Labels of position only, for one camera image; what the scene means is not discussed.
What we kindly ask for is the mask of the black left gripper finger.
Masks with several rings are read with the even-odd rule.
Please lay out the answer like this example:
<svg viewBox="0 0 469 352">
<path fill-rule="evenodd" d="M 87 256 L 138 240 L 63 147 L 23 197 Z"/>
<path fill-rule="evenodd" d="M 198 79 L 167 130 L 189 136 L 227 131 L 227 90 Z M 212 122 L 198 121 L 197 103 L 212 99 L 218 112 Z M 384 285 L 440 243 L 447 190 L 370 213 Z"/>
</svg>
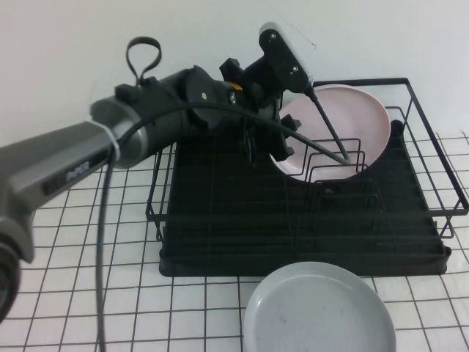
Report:
<svg viewBox="0 0 469 352">
<path fill-rule="evenodd" d="M 247 162 L 256 166 L 255 127 L 248 120 L 243 123 L 243 153 Z"/>
<path fill-rule="evenodd" d="M 276 113 L 274 121 L 293 131 L 297 131 L 300 127 L 300 121 L 293 119 L 290 114 L 280 118 L 279 113 Z M 295 153 L 293 148 L 287 145 L 286 138 L 288 135 L 280 131 L 272 131 L 272 156 L 276 161 L 285 161 Z"/>
</svg>

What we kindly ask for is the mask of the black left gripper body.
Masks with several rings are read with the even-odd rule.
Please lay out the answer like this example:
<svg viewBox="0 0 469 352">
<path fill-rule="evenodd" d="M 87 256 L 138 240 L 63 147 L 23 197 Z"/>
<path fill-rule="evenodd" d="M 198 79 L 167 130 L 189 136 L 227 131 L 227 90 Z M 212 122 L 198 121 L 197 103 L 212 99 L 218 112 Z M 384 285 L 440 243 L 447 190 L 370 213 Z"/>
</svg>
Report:
<svg viewBox="0 0 469 352">
<path fill-rule="evenodd" d="M 268 120 L 280 121 L 281 83 L 264 56 L 246 69 L 242 69 L 236 59 L 228 58 L 219 70 L 224 79 L 228 103 L 253 111 Z"/>
</svg>

